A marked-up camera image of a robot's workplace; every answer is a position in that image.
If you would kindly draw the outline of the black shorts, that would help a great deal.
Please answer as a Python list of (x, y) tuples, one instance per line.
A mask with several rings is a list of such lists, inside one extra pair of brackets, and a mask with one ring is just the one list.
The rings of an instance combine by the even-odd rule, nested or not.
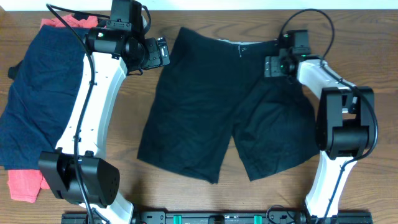
[(315, 113), (292, 77), (266, 77), (277, 42), (229, 42), (181, 28), (157, 84), (138, 158), (180, 175), (219, 180), (234, 142), (250, 180), (318, 154)]

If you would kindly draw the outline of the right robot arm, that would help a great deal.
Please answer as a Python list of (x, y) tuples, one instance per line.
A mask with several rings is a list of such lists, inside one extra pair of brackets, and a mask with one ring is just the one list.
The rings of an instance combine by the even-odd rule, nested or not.
[(265, 77), (294, 77), (319, 100), (315, 126), (320, 160), (302, 211), (267, 211), (270, 223), (372, 223), (370, 212), (338, 209), (339, 199), (356, 163), (377, 141), (374, 93), (357, 87), (311, 53), (307, 30), (279, 36), (279, 54), (266, 57)]

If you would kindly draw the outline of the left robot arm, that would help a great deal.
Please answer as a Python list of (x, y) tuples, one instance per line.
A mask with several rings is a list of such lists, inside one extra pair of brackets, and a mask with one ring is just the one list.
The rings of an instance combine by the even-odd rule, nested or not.
[(118, 91), (131, 73), (170, 62), (163, 37), (148, 38), (151, 16), (138, 1), (113, 1), (103, 27), (78, 41), (83, 75), (75, 104), (54, 152), (42, 152), (39, 169), (52, 193), (86, 209), (65, 215), (68, 223), (139, 223), (134, 205), (119, 192), (119, 170), (108, 163), (106, 137)]

